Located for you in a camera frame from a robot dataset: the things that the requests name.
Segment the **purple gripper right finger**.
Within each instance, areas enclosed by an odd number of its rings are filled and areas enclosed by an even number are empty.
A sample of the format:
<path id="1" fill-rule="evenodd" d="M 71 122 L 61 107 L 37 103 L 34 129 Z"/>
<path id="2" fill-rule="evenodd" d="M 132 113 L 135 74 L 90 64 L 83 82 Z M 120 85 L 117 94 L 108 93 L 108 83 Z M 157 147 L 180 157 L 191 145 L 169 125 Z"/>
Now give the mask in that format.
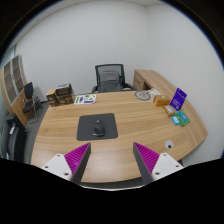
<path id="1" fill-rule="evenodd" d="M 137 142 L 133 143 L 133 154 L 141 174 L 141 179 L 145 185 L 183 168 L 168 153 L 158 154 Z"/>

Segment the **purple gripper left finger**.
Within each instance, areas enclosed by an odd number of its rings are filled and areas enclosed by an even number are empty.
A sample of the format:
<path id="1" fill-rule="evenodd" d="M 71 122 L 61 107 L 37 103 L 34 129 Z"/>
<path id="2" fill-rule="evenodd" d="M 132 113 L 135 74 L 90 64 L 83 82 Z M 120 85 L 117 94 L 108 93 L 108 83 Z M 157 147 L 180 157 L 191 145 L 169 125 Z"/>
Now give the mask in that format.
<path id="1" fill-rule="evenodd" d="M 91 143 L 88 142 L 65 155 L 56 154 L 42 166 L 42 169 L 79 185 L 90 154 Z"/>

